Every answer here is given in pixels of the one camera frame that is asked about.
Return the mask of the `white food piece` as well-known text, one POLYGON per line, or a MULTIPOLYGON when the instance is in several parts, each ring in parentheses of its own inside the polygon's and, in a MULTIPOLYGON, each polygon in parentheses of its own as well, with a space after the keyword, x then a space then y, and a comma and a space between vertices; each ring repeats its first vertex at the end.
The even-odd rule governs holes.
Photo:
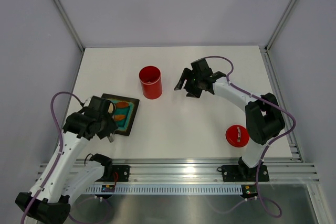
POLYGON ((108 113, 112 114, 115 111, 114 104, 109 105, 108 113))

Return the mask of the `orange fried food piece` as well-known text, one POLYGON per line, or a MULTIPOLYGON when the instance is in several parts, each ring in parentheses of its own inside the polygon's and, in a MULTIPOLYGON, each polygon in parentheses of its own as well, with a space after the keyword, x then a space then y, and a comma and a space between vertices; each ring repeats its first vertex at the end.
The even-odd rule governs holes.
POLYGON ((116 122, 119 122, 119 121, 122 121, 126 118, 126 115, 124 114, 115 114, 113 115, 113 119, 116 121, 116 122))

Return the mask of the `stainless steel tongs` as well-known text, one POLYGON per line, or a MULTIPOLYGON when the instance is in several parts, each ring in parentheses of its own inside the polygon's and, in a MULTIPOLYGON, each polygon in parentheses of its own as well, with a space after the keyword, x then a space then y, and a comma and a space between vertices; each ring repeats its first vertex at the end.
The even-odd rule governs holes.
POLYGON ((110 134, 108 136, 108 140, 109 140, 110 143, 113 143, 114 142, 114 134, 110 134))

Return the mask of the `red cylindrical canister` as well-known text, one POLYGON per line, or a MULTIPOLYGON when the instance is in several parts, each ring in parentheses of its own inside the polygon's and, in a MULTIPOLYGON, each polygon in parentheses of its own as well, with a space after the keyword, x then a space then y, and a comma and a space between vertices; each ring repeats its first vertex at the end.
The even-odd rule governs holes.
POLYGON ((161 72, 155 66, 146 66, 139 72, 139 80, 143 95, 150 100, 157 99, 162 94, 161 72))

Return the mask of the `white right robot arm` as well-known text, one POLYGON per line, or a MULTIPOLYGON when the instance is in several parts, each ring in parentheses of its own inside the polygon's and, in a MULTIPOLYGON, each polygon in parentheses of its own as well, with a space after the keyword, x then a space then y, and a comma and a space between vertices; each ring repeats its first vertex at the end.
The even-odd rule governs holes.
POLYGON ((175 90, 185 89, 187 97, 199 98, 203 91, 231 102, 245 112, 246 129, 249 135, 247 147, 238 164, 227 170, 234 181, 252 182, 263 164, 263 156, 270 141, 285 128, 276 97, 272 93, 255 96, 235 86, 229 75, 213 72, 206 58, 184 68, 175 90))

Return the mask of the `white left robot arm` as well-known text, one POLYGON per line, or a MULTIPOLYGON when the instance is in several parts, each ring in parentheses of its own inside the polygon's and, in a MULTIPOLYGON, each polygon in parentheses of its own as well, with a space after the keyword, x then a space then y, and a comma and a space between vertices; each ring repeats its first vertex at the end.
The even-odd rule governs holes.
POLYGON ((43 223, 64 223, 71 206, 89 185, 99 179, 117 178, 112 159, 94 154, 87 166, 66 183, 71 168, 89 141, 97 136, 112 142, 118 128, 113 119, 116 106, 110 100, 92 96, 80 105, 82 108, 69 115, 63 127, 55 124, 58 148, 29 192, 16 197, 15 203, 23 211, 21 223, 26 217, 43 223))

